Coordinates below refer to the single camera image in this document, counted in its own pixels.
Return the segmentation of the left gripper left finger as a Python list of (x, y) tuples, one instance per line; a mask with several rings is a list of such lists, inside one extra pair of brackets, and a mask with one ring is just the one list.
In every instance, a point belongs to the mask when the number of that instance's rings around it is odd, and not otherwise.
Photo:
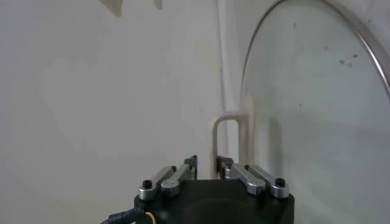
[(150, 179), (143, 180), (138, 190), (141, 200), (154, 200), (158, 194), (175, 197), (186, 180), (197, 180), (197, 156), (186, 158), (183, 164), (166, 166)]

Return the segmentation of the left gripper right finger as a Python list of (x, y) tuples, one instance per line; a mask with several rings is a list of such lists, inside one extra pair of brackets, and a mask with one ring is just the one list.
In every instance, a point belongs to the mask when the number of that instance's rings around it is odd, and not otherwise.
[(289, 186), (284, 178), (276, 178), (256, 165), (234, 163), (231, 158), (217, 156), (216, 170), (223, 180), (239, 180), (245, 185), (246, 191), (260, 197), (265, 193), (274, 198), (289, 197)]

